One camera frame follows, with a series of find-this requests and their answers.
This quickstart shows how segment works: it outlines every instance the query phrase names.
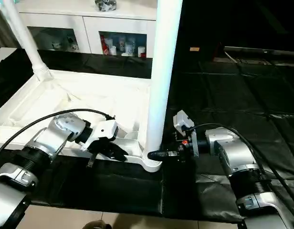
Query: black tablecloth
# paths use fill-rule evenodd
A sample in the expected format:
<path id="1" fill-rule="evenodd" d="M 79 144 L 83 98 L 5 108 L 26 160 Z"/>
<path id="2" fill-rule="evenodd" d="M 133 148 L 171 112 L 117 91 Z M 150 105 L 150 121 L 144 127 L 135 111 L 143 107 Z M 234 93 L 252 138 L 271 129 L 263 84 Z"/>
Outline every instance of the black tablecloth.
<path id="1" fill-rule="evenodd" d="M 151 59 L 40 51 L 51 69 L 150 78 Z M 23 50 L 0 63 L 0 107 L 32 76 Z M 205 62 L 173 71 L 163 143 L 173 141 L 172 117 L 183 109 L 196 124 L 237 129 L 275 165 L 294 192 L 294 68 Z M 4 150 L 0 165 L 12 157 Z M 37 205 L 237 223 L 235 197 L 215 156 L 140 165 L 58 156 L 33 194 Z M 277 180 L 274 187 L 294 205 Z"/>

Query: black cable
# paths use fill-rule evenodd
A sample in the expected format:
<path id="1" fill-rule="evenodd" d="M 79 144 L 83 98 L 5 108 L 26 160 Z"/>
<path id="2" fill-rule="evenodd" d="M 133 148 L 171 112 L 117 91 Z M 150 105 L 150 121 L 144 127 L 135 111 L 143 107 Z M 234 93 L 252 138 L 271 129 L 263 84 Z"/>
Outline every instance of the black cable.
<path id="1" fill-rule="evenodd" d="M 18 132 L 16 132 L 13 136 L 11 136 L 0 148 L 0 153 L 1 151 L 13 140 L 15 139 L 17 136 L 19 136 L 21 133 L 23 133 L 25 130 L 27 130 L 28 128 L 32 127 L 33 125 L 45 120 L 45 119 L 48 119 L 48 118 L 51 118 L 51 117 L 55 117 L 57 115 L 62 115 L 62 114 L 65 114 L 65 113 L 69 113 L 69 112 L 77 112 L 77 111 L 88 111 L 88 112 L 92 112 L 92 113 L 96 113 L 96 114 L 100 114 L 100 115 L 103 115 L 106 120 L 112 120 L 114 119 L 113 117 L 111 117 L 110 115 L 104 113 L 104 112 L 101 112 L 101 111 L 97 111 L 97 110 L 93 110 L 93 109 L 85 109 L 85 108 L 79 108 L 79 109 L 70 109 L 70 110 L 65 110 L 65 111 L 59 111 L 59 112 L 56 112 L 56 113 L 53 113 L 53 114 L 49 114 L 47 116 L 44 116 L 42 118 L 39 118 L 37 119 L 36 121 L 28 124 L 27 126 L 23 127 L 21 130 L 19 130 Z"/>
<path id="2" fill-rule="evenodd" d="M 226 129 L 232 131 L 233 133 L 235 133 L 249 147 L 249 149 L 252 152 L 253 156 L 254 156 L 254 153 L 257 152 L 258 155 L 262 158 L 262 160 L 267 164 L 267 166 L 273 171 L 275 177 L 280 181 L 280 183 L 286 189 L 287 193 L 290 195 L 291 199 L 294 202 L 294 193 L 288 187 L 288 185 L 286 184 L 285 180 L 276 171 L 276 169 L 274 168 L 274 166 L 272 165 L 272 163 L 267 159 L 267 157 L 257 147 L 255 147 L 249 140 L 247 140 L 244 136 L 242 136 L 240 133 L 238 133 L 237 130 L 235 130 L 232 127 L 229 127 L 229 126 L 221 125 L 219 123 L 205 123 L 205 124 L 200 124 L 200 125 L 196 125 L 196 126 L 190 127 L 186 131 L 193 131 L 195 129 L 201 128 L 201 127 L 206 126 L 206 125 L 216 125 L 217 127 L 223 127 L 223 128 L 226 128 Z"/>

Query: floor tile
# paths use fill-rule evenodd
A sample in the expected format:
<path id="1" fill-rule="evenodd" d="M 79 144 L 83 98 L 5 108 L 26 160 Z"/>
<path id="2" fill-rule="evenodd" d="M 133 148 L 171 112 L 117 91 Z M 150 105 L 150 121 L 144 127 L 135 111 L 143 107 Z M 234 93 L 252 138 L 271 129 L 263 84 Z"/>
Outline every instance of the floor tile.
<path id="1" fill-rule="evenodd" d="M 102 212 L 30 205 L 17 229 L 82 229 Z"/>
<path id="2" fill-rule="evenodd" d="M 110 224 L 113 229 L 198 229 L 197 221 L 132 214 L 104 212 L 102 220 Z"/>
<path id="3" fill-rule="evenodd" d="M 237 229 L 237 224 L 199 221 L 199 229 Z"/>

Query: shelf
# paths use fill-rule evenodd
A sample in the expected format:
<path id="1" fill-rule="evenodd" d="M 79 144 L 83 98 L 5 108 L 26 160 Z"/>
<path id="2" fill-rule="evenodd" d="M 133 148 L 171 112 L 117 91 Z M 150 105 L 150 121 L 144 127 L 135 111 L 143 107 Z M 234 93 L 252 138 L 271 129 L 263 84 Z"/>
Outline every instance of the shelf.
<path id="1" fill-rule="evenodd" d="M 157 0 L 117 0 L 117 9 L 100 12 L 93 0 L 20 0 L 20 13 L 63 14 L 155 21 Z"/>

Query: robotic arm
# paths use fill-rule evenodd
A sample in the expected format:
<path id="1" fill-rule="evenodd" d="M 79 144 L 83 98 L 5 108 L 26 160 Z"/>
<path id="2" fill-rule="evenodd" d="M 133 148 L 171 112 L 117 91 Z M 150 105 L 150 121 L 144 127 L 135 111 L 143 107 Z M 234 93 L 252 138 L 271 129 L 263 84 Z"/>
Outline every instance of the robotic arm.
<path id="1" fill-rule="evenodd" d="M 17 227 L 31 202 L 28 193 L 67 141 L 75 141 L 82 146 L 82 150 L 93 153 L 89 167 L 93 165 L 97 153 L 125 161 L 127 152 L 112 143 L 117 132 L 115 120 L 101 121 L 92 129 L 89 122 L 73 113 L 56 116 L 22 150 L 17 150 L 12 163 L 0 168 L 0 228 Z"/>
<path id="2" fill-rule="evenodd" d="M 263 177 L 252 152 L 234 132 L 222 127 L 210 129 L 205 132 L 204 139 L 196 139 L 196 132 L 186 134 L 185 130 L 194 123 L 184 111 L 174 116 L 174 126 L 186 139 L 177 140 L 181 143 L 175 151 L 150 152 L 149 159 L 182 161 L 198 156 L 198 149 L 208 147 L 211 155 L 219 156 L 230 181 L 239 213 L 244 217 L 243 228 L 293 229 L 279 199 L 270 189 L 270 180 Z"/>

